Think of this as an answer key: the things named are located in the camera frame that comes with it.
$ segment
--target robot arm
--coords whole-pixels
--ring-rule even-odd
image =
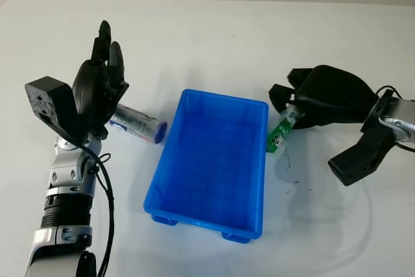
[[[111,43],[103,21],[91,60],[80,67],[71,89],[51,77],[26,84],[34,114],[58,133],[44,214],[35,231],[26,277],[96,277],[91,246],[90,209],[99,167],[110,204],[110,233],[98,276],[104,276],[113,238],[113,197],[108,173],[98,158],[104,124],[111,118],[128,84],[124,81],[121,48]]]
[[[294,128],[363,123],[359,142],[329,160],[344,185],[373,173],[393,146],[415,151],[399,143],[415,143],[415,102],[402,99],[394,87],[374,93],[359,77],[325,65],[293,69],[288,80],[293,88],[275,84],[269,96],[280,113],[288,104],[304,113]],[[382,89],[387,90],[378,97]]]

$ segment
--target blue plastic bin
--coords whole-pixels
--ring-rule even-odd
[[[259,238],[267,123],[265,102],[184,90],[144,210],[239,243]]]

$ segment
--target black cable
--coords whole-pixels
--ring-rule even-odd
[[[399,94],[399,92],[397,91],[397,89],[396,89],[395,87],[393,87],[393,86],[389,86],[389,85],[386,85],[386,86],[380,87],[380,88],[379,88],[379,90],[377,90],[377,91],[376,91],[376,95],[379,95],[379,93],[380,93],[382,90],[384,90],[384,89],[391,89],[391,90],[393,90],[393,91],[396,93],[397,97],[399,97],[400,99],[402,99],[402,96]]]
[[[403,149],[404,151],[415,152],[415,149],[404,144],[396,143],[396,146],[398,146],[400,149]]]
[[[78,148],[82,149],[84,152],[86,152],[88,155],[90,155],[95,160],[95,162],[99,166],[99,169],[101,169],[102,175],[104,176],[104,179],[105,179],[106,187],[104,187],[104,184],[102,183],[102,180],[99,178],[99,175],[97,173],[98,182],[102,186],[102,188],[104,189],[104,192],[105,192],[105,194],[108,198],[108,206],[109,206],[109,210],[110,210],[110,225],[109,225],[109,229],[108,229],[108,240],[107,240],[107,243],[106,243],[104,258],[102,259],[101,267],[100,267],[98,275],[97,275],[97,277],[104,277],[105,274],[106,274],[106,270],[108,268],[108,263],[110,262],[111,249],[112,249],[112,243],[113,243],[113,238],[114,238],[114,227],[115,227],[113,191],[112,191],[110,176],[108,175],[108,172],[107,172],[107,170],[104,166],[104,162],[107,162],[111,158],[111,154],[106,153],[106,154],[103,154],[100,157],[98,157],[97,155],[94,154],[93,151],[91,151],[91,149],[89,149],[89,148],[87,148],[83,145],[78,145],[78,144],[73,144],[73,145],[75,145]],[[101,161],[100,158],[102,158],[103,156],[106,156],[107,159],[105,159],[104,161]]]

